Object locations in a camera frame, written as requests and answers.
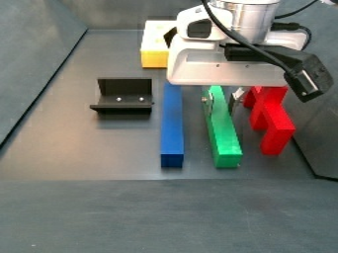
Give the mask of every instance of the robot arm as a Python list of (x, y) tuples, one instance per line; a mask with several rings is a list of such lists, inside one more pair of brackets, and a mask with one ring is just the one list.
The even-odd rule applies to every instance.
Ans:
[(201, 2), (176, 17), (172, 84), (283, 86), (285, 81), (303, 102), (325, 92), (332, 78), (315, 55), (300, 51), (303, 33), (269, 32), (280, 0)]

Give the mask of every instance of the silver metal part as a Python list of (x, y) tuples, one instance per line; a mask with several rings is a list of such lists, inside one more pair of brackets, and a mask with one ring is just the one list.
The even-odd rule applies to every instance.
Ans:
[(201, 97), (201, 103), (205, 104), (205, 106), (206, 106), (206, 115), (210, 116), (212, 109), (213, 109), (213, 95), (209, 91), (206, 92), (206, 97)]
[(238, 4), (220, 0), (210, 0), (210, 5), (229, 11), (233, 15), (230, 29), (237, 32), (249, 43), (261, 43), (269, 31), (279, 3)]
[(238, 103), (241, 103), (241, 100), (244, 98), (244, 95), (247, 94), (248, 91), (248, 87), (243, 88), (237, 88), (236, 92), (233, 92), (229, 96), (229, 101), (228, 101), (228, 113), (232, 116), (236, 110), (236, 107), (238, 105)]

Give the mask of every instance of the gray table surface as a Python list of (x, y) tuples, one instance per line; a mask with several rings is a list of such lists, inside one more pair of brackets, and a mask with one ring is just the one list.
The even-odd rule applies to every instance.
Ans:
[[(200, 89), (182, 87), (182, 169), (160, 166), (161, 97), (165, 71), (142, 69), (141, 31), (89, 31), (35, 107), (0, 150), (0, 180), (309, 179), (289, 143), (277, 157), (260, 154), (261, 134), (240, 108), (234, 125), (243, 147), (237, 169), (214, 169)], [(98, 77), (150, 77), (154, 104), (145, 121), (98, 118)]]
[(335, 253), (317, 180), (1, 182), (0, 251)]

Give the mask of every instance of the rectangular bar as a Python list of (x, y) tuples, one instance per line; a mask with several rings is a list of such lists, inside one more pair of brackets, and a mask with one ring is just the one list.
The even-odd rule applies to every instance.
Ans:
[(164, 84), (161, 123), (161, 167), (181, 168), (182, 118), (180, 86)]
[(221, 87), (210, 86), (202, 91), (202, 97), (205, 98), (202, 111), (214, 167), (234, 168), (240, 163), (243, 153)]

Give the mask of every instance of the yellow block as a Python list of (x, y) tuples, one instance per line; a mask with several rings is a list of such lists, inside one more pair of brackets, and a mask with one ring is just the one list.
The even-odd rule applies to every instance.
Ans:
[(141, 43), (141, 63), (146, 68), (166, 68), (169, 50), (164, 34), (174, 27), (174, 21), (146, 21)]

